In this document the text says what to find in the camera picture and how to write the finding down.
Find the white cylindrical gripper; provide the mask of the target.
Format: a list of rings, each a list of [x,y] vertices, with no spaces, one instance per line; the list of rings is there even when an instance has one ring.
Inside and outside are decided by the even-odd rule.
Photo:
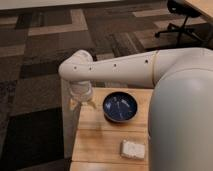
[[[86,102],[94,109],[97,108],[96,103],[90,100],[93,95],[92,84],[90,81],[71,82],[70,94],[75,99],[70,100],[69,108],[71,111],[75,110],[79,102]]]

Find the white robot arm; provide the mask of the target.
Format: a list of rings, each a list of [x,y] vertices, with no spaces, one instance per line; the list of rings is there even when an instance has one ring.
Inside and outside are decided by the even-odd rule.
[[[148,113],[149,171],[213,171],[213,50],[153,50],[95,61],[78,50],[58,69],[77,101],[93,81],[153,90]]]

